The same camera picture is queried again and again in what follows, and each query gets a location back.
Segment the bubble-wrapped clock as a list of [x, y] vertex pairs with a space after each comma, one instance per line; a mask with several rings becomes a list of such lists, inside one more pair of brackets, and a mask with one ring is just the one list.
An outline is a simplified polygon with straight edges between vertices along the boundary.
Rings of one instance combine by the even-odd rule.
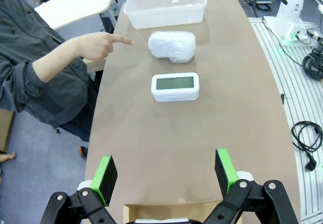
[[188, 63], [196, 49], [196, 37], [189, 31], [154, 31], [148, 39], [148, 49], [155, 59], [171, 63]]

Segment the person's right hand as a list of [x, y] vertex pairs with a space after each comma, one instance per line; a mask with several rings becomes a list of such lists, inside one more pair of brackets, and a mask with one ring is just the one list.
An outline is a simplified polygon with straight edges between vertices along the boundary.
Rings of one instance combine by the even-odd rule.
[[91, 61], [105, 59], [114, 50], [114, 43], [133, 45], [131, 39], [106, 32], [85, 34], [73, 39], [76, 54]]

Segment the open brown cardboard box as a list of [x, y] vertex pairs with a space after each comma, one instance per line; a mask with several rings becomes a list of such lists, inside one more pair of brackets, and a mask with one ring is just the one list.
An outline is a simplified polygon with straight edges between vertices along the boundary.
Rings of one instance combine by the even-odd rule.
[[220, 201], [172, 204], [172, 205], [139, 205], [127, 204], [123, 206], [123, 222], [135, 219], [157, 219], [188, 217], [204, 222]]

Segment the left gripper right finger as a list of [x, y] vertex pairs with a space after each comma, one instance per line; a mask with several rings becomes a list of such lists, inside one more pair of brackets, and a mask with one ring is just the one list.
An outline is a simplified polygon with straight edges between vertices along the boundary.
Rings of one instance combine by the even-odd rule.
[[240, 178], [225, 148], [216, 149], [214, 170], [223, 200], [202, 224], [237, 224], [244, 212], [254, 213], [260, 224], [298, 224], [281, 181], [260, 185]]

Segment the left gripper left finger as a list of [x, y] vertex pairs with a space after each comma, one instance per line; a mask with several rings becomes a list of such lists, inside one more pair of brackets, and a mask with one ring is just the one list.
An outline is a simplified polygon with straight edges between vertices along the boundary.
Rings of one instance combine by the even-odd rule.
[[40, 224], [117, 224], [106, 207], [112, 198], [118, 173], [112, 156], [102, 157], [89, 187], [73, 195], [55, 192], [51, 195]]

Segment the unwrapped white digital clock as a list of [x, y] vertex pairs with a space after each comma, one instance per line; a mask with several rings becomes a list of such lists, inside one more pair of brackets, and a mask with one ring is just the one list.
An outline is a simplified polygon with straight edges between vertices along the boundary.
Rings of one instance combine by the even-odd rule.
[[151, 80], [151, 93], [156, 102], [195, 101], [199, 90], [199, 76], [195, 72], [158, 74]]

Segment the clear plastic container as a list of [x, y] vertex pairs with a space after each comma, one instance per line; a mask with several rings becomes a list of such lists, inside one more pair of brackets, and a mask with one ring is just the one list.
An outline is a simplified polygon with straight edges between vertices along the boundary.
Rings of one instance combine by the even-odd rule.
[[123, 12], [135, 29], [200, 23], [207, 0], [126, 0]]

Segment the person in grey jacket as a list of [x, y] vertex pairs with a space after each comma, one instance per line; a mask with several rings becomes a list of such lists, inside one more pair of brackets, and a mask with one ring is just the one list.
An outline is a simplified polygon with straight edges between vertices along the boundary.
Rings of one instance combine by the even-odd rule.
[[26, 111], [87, 142], [98, 86], [86, 64], [76, 58], [47, 83], [32, 66], [63, 42], [25, 0], [0, 0], [0, 109]]

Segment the person's right forearm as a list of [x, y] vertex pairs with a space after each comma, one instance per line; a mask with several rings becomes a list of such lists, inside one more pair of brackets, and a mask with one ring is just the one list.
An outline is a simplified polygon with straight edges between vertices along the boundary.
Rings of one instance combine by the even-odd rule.
[[3, 88], [13, 94], [14, 103], [26, 105], [31, 98], [38, 98], [46, 89], [53, 99], [67, 99], [68, 85], [76, 89], [71, 98], [77, 93], [84, 97], [83, 92], [88, 85], [86, 65], [82, 61], [82, 50], [85, 47], [83, 37], [70, 39], [47, 55], [34, 62], [21, 62], [12, 66], [3, 81]]

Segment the white table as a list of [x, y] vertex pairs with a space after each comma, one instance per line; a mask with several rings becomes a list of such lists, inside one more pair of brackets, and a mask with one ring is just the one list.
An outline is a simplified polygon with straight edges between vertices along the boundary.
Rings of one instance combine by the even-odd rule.
[[108, 12], [111, 23], [116, 25], [112, 0], [50, 0], [35, 8], [40, 17], [54, 30], [81, 19]]

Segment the white slatted robot platform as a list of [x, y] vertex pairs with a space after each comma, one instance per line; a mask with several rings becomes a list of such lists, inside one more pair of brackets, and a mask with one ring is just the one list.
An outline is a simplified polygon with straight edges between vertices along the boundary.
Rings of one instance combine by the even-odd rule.
[[[268, 60], [279, 93], [284, 97], [284, 110], [289, 127], [300, 121], [317, 123], [323, 129], [323, 82], [309, 78], [301, 69], [303, 58], [312, 45], [291, 43], [279, 46], [261, 18], [249, 22]], [[312, 156], [317, 165], [308, 171], [306, 153], [293, 148], [299, 181], [301, 224], [323, 224], [323, 144]]]

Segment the brown cardboard floor box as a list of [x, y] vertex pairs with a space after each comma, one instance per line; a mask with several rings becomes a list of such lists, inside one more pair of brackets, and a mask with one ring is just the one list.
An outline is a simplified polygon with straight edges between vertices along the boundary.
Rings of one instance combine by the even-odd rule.
[[5, 151], [10, 135], [14, 113], [0, 109], [0, 150]]

